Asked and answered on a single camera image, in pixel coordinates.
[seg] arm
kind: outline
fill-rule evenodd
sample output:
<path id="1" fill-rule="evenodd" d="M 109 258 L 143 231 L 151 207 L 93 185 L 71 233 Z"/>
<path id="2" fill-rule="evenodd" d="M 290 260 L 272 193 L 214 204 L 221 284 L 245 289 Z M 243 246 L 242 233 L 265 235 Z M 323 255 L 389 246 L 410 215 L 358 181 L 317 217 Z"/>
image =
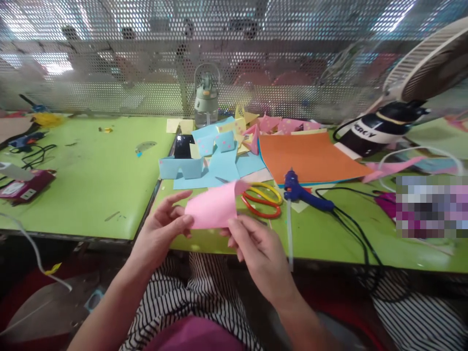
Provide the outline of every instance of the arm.
<path id="1" fill-rule="evenodd" d="M 173 204 L 191 191 L 172 195 L 148 216 L 125 265 L 94 311 L 86 318 L 68 350 L 117 350 L 125 341 L 153 272 L 179 234 L 190 236 L 193 218 Z"/>
<path id="2" fill-rule="evenodd" d="M 336 350 L 338 343 L 320 324 L 297 289 L 289 272 L 284 249 L 278 234 L 244 215 L 231 219 L 229 246 L 237 248 L 239 261 L 244 259 L 260 292 L 278 312 L 293 349 Z"/>

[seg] orange scissors handle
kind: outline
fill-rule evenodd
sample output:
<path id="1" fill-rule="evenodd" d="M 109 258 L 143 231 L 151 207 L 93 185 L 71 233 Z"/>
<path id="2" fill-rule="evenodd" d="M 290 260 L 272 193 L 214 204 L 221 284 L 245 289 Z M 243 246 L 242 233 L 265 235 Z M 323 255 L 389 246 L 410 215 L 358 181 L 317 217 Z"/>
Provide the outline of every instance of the orange scissors handle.
<path id="1" fill-rule="evenodd" d="M 248 201 L 247 199 L 253 201 L 253 202 L 257 202 L 257 203 L 260 203 L 260 204 L 263 204 L 263 205 L 267 205 L 267 206 L 270 206 L 270 207 L 273 207 L 276 209 L 276 212 L 274 214 L 265 214 L 265 213 L 262 213 L 258 210 L 256 210 Z M 269 218 L 269 219 L 273 219 L 273 218 L 278 218 L 280 215 L 281 215 L 281 208 L 272 203 L 272 202 L 269 202 L 269 201 L 266 201 L 266 200 L 262 200 L 262 199 L 259 199 L 259 198 L 255 198 L 253 197 L 252 195 L 249 195 L 247 192 L 243 192 L 242 193 L 242 201 L 245 203 L 245 205 L 247 206 L 247 208 L 254 214 L 254 215 L 257 215 L 259 217 L 262 217 L 262 218 Z"/>

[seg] yellow scissors handle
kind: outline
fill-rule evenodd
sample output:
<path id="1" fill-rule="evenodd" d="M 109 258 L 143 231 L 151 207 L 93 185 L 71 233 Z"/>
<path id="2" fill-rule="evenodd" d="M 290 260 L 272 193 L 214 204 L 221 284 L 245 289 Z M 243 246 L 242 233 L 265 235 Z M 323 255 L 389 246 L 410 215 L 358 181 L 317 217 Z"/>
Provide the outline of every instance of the yellow scissors handle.
<path id="1" fill-rule="evenodd" d="M 270 196 L 268 196 L 267 194 L 265 194 L 263 191 L 261 190 L 258 190 L 257 188 L 255 187 L 262 187 L 262 188 L 265 188 L 265 189 L 269 189 L 271 192 L 273 192 L 273 194 L 276 195 L 277 199 L 272 199 Z M 274 187 L 272 187 L 271 185 L 268 185 L 268 184 L 264 184 L 264 183 L 252 183 L 252 187 L 249 188 L 249 190 L 252 190 L 254 193 L 257 193 L 259 194 L 262 198 L 264 198 L 265 200 L 269 201 L 269 202 L 272 202 L 276 205 L 281 205 L 283 203 L 283 197 L 281 196 L 281 194 L 276 191 L 276 189 Z"/>

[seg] green table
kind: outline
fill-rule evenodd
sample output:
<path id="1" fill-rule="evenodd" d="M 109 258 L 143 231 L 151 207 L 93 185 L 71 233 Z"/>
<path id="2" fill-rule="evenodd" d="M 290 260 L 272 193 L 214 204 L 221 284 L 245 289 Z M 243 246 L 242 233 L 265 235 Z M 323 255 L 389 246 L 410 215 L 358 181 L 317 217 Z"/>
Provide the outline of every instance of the green table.
<path id="1" fill-rule="evenodd" d="M 363 184 L 346 182 L 344 186 L 370 193 L 384 190 L 378 182 Z M 194 190 L 194 195 L 206 189 Z M 154 206 L 161 200 L 177 192 L 173 181 L 164 180 L 156 195 Z M 468 273 L 468 243 L 459 239 L 455 255 L 449 256 L 434 248 L 399 237 L 395 224 L 375 204 L 373 199 L 346 190 L 332 190 L 325 193 L 336 206 L 353 217 L 386 266 L 422 271 Z M 237 199 L 238 211 L 248 212 L 241 199 Z M 286 231 L 286 204 L 282 205 L 282 215 L 271 220 L 273 229 L 279 234 L 285 250 L 288 247 Z M 193 230 L 192 239 L 178 236 L 172 244 L 173 249 L 199 251 L 204 253 L 234 254 L 227 247 L 227 239 L 217 234 L 218 230 Z M 348 233 L 330 214 L 313 207 L 297 213 L 292 210 L 292 239 L 294 257 L 351 264 L 363 264 L 363 250 L 359 242 Z M 369 252 L 371 264 L 376 264 Z"/>
<path id="2" fill-rule="evenodd" d="M 108 127 L 113 132 L 98 130 Z M 158 179 L 157 160 L 169 154 L 174 141 L 165 129 L 166 118 L 160 117 L 67 119 L 39 142 L 58 146 L 37 167 L 57 170 L 57 179 L 31 203 L 12 207 L 1 201 L 0 212 L 29 232 L 134 239 Z M 135 147 L 146 141 L 157 145 L 137 157 Z M 8 149 L 0 152 L 0 161 L 23 165 L 19 155 L 5 153 Z M 17 228 L 0 217 L 0 229 Z"/>

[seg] pink shirt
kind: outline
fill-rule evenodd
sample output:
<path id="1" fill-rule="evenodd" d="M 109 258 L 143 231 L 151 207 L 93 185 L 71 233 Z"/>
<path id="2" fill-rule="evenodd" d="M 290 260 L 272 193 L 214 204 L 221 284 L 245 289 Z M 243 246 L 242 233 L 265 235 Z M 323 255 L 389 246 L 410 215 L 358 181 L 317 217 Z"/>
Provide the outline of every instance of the pink shirt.
<path id="1" fill-rule="evenodd" d="M 188 316 L 163 329 L 144 351 L 240 351 L 244 346 L 220 325 L 206 318 Z"/>

